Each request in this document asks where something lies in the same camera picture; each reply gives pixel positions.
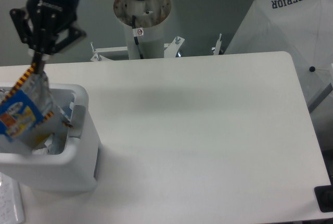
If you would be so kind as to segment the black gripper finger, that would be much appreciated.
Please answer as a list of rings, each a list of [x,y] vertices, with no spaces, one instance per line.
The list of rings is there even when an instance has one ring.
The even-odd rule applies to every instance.
[[[47,30],[39,45],[39,74],[44,71],[46,60],[55,54],[65,52],[86,37],[86,32],[78,25],[70,25],[66,30],[55,34]]]
[[[25,8],[13,8],[9,12],[15,29],[22,43],[27,44],[33,50],[31,65],[34,66],[34,73],[43,73],[43,53],[39,50],[39,37],[35,39],[33,31],[29,26],[28,13]]]

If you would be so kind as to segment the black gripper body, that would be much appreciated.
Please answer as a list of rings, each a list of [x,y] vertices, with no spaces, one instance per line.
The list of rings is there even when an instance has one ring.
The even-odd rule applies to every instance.
[[[76,10],[80,0],[28,0],[26,9],[32,23],[32,32],[40,33],[49,23],[51,15],[56,15],[53,34],[58,34],[72,26],[77,26]]]

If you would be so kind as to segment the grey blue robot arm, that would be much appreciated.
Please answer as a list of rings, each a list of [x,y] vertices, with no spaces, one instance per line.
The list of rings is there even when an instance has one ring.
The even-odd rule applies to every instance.
[[[35,74],[44,71],[46,59],[70,48],[86,37],[77,24],[80,0],[27,0],[9,14],[22,43],[33,51]]]

